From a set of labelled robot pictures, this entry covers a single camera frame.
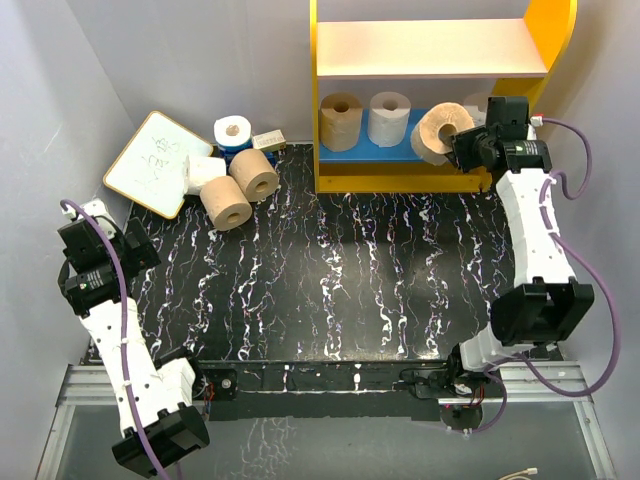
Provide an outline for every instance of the black marble table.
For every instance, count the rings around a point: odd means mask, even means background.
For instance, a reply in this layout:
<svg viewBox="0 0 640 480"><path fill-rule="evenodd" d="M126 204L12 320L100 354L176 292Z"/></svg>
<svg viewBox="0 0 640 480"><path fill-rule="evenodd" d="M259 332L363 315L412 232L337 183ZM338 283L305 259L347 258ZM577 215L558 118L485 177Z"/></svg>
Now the black marble table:
<svg viewBox="0 0 640 480"><path fill-rule="evenodd" d="M276 194L229 232L197 197L172 221L134 205L162 260L134 284L154 356L184 344L205 361L441 359L513 285L495 193L316 195L307 145L277 171Z"/></svg>

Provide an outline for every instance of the whiteboard eraser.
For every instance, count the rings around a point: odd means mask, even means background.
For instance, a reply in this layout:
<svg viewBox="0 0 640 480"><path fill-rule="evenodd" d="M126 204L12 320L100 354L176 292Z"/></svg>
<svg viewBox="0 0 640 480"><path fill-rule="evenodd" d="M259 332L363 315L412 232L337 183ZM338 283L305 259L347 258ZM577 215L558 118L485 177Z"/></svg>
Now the whiteboard eraser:
<svg viewBox="0 0 640 480"><path fill-rule="evenodd" d="M275 152L282 150L286 146L287 141L284 139L281 130L274 130L273 132L253 136L253 148L256 150Z"/></svg>

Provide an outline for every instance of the yellow shelf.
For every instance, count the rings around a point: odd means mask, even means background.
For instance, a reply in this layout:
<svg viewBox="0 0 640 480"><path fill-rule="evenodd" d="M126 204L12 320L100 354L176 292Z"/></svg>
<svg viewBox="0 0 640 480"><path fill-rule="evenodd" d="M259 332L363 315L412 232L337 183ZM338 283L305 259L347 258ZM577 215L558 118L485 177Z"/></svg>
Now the yellow shelf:
<svg viewBox="0 0 640 480"><path fill-rule="evenodd" d="M533 109L571 40L577 9L578 0L530 0L523 19L318 23L317 0L310 0L316 192L486 191L491 174L483 168L462 174L448 164L320 164L318 81L491 77L494 95L526 96Z"/></svg>
<svg viewBox="0 0 640 480"><path fill-rule="evenodd" d="M544 77L524 19L318 23L318 76Z"/></svg>

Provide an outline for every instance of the metal frame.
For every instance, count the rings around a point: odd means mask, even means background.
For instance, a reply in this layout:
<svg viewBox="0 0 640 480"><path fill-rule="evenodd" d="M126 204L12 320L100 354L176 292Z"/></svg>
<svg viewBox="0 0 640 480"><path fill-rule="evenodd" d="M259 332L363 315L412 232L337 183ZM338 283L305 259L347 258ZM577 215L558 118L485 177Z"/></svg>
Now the metal frame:
<svg viewBox="0 0 640 480"><path fill-rule="evenodd" d="M586 382L577 362L537 361L535 366L557 386L581 390ZM510 403L572 402L598 480L615 480L615 470L595 414L591 397L569 398L553 393L531 373L526 364L512 362L500 367ZM486 398L497 403L499 398ZM440 404L466 403L460 398L441 398ZM70 367L58 398L57 412L42 456L36 480L55 480L69 436L76 406L115 406L116 400L103 366Z"/></svg>

